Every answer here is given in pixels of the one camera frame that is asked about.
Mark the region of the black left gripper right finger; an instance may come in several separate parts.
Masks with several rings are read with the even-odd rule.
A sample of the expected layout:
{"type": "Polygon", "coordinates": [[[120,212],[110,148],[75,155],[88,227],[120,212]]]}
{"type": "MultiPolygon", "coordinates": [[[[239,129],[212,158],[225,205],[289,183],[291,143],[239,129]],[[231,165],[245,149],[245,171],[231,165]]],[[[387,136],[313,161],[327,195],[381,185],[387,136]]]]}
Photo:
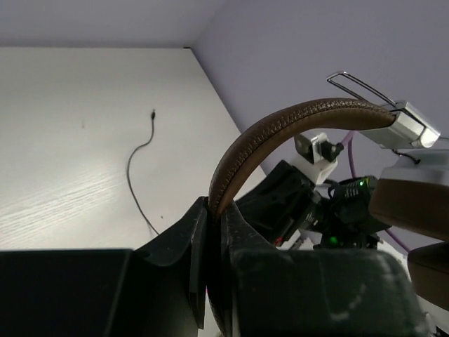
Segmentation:
{"type": "Polygon", "coordinates": [[[208,297],[226,336],[428,336],[408,276],[391,254],[284,251],[236,204],[210,210],[208,297]]]}

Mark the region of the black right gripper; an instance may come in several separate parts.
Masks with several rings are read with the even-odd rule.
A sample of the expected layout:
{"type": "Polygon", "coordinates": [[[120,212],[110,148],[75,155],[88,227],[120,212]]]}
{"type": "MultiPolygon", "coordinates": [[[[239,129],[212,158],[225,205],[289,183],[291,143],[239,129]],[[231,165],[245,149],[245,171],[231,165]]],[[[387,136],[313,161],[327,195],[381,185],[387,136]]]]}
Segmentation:
{"type": "Polygon", "coordinates": [[[274,246],[289,240],[320,201],[315,184],[282,160],[250,192],[236,201],[245,221],[274,246]]]}

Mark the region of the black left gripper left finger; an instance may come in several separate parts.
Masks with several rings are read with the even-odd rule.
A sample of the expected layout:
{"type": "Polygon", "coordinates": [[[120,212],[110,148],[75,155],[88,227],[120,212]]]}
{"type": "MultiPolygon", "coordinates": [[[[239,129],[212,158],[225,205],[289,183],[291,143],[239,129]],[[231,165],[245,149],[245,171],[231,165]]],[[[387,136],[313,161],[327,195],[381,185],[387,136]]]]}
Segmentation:
{"type": "Polygon", "coordinates": [[[196,336],[207,199],[136,250],[1,253],[2,336],[196,336]]]}

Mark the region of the brown silver headphones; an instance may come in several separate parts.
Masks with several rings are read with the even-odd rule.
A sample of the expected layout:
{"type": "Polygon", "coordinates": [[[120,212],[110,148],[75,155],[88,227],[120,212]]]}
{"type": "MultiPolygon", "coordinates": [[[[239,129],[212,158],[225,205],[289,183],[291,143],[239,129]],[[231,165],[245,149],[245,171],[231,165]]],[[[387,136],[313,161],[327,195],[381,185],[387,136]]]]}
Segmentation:
{"type": "Polygon", "coordinates": [[[251,173],[278,146],[315,128],[356,131],[398,155],[370,202],[376,219],[437,243],[411,251],[408,268],[417,295],[448,308],[448,153],[436,152],[440,131],[406,101],[375,105],[355,92],[279,110],[253,124],[225,152],[210,183],[208,207],[219,218],[251,173]]]}

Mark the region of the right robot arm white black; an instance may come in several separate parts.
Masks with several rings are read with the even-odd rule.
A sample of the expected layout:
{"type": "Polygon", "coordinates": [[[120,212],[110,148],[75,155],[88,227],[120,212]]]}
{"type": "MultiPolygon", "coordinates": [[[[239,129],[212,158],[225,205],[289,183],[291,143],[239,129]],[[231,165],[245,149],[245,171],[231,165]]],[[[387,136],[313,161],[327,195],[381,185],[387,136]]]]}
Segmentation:
{"type": "Polygon", "coordinates": [[[323,196],[297,168],[280,161],[236,205],[245,221],[277,247],[295,232],[314,232],[321,236],[316,249],[376,249],[379,232],[389,227],[368,210],[377,178],[325,182],[323,196]]]}

